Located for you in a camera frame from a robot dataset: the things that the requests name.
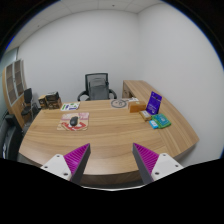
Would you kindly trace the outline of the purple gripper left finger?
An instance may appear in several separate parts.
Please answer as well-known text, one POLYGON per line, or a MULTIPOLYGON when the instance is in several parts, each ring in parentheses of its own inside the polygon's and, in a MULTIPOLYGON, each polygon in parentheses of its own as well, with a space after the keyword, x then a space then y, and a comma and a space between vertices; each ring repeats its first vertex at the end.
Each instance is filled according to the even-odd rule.
POLYGON ((85 144, 64 156, 72 174, 71 182, 77 185, 80 184, 90 153, 90 144, 85 144))

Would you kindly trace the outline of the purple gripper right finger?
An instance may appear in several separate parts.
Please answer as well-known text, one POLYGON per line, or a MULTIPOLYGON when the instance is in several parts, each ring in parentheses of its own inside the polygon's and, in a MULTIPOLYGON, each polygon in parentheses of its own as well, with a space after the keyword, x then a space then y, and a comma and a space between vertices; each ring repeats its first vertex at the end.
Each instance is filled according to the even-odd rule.
POLYGON ((134 155, 143 183, 152 183, 153 178, 151 174, 159 158, 159 155, 137 143, 133 144, 132 153, 134 155))

